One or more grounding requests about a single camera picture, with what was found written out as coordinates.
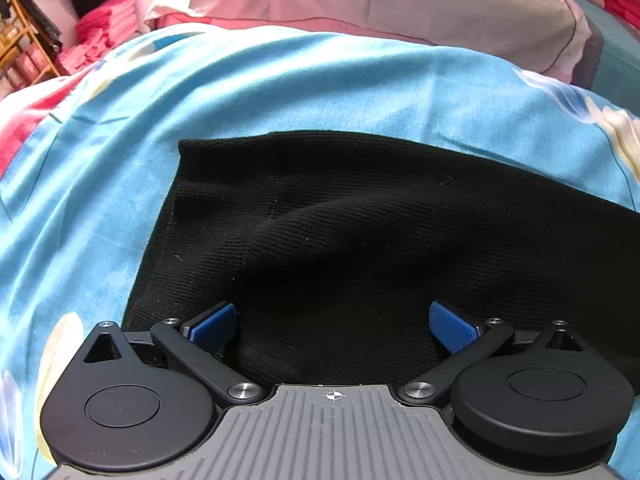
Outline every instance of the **circular cap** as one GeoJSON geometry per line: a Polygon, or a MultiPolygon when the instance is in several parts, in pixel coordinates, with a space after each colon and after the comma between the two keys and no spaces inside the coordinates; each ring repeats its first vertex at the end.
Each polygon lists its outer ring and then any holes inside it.
{"type": "Polygon", "coordinates": [[[528,368],[509,377],[509,385],[516,392],[537,400],[568,400],[586,388],[576,374],[558,368],[528,368]]]}
{"type": "Polygon", "coordinates": [[[431,397],[436,389],[429,383],[417,382],[407,384],[404,387],[404,392],[414,399],[425,399],[431,397]]]}
{"type": "Polygon", "coordinates": [[[581,454],[622,430],[628,381],[593,351],[529,349],[462,370],[451,389],[457,420],[481,439],[532,455],[581,454]]]}
{"type": "Polygon", "coordinates": [[[84,412],[101,426],[129,428],[148,421],[160,409],[160,397],[142,386],[122,385],[93,394],[84,412]]]}
{"type": "Polygon", "coordinates": [[[253,399],[260,391],[260,386],[253,383],[236,383],[229,387],[229,395],[235,399],[253,399]]]}

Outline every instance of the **bed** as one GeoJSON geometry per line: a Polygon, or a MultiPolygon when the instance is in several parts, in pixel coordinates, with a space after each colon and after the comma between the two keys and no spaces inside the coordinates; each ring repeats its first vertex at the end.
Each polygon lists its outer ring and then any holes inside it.
{"type": "MultiPolygon", "coordinates": [[[[193,21],[164,5],[154,20],[193,21]]],[[[38,415],[91,327],[122,322],[180,139],[376,133],[491,159],[635,213],[638,94],[612,85],[604,69],[633,65],[635,39],[584,8],[604,37],[598,51],[592,36],[599,61],[583,72],[593,91],[531,70],[541,67],[535,56],[528,70],[397,32],[179,23],[0,102],[0,475],[41,479],[51,470],[38,415]],[[625,39],[607,43],[612,30],[625,39]]],[[[572,49],[565,59],[564,67],[574,60],[572,77],[581,73],[572,49]]],[[[640,322],[635,310],[628,316],[629,326],[640,322]]],[[[617,364],[633,374],[638,358],[617,364]]],[[[627,480],[638,477],[638,449],[640,400],[610,460],[627,480]]]]}

